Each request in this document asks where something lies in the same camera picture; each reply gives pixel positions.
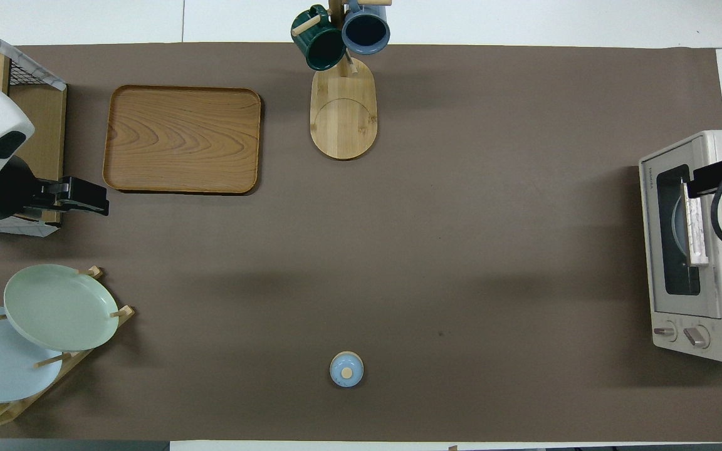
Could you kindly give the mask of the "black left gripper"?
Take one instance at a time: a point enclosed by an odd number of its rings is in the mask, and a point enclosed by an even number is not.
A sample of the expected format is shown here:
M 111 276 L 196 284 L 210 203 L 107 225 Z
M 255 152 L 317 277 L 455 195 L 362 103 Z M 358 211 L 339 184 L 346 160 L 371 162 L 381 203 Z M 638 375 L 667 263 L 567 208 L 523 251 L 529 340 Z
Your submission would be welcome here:
M 44 212 L 66 213 L 78 209 L 108 216 L 108 191 L 103 186 L 77 177 L 63 177 L 62 204 L 54 192 L 44 189 L 60 187 L 59 182 L 34 176 L 28 163 L 13 157 L 0 171 L 0 220 L 22 217 L 40 220 Z

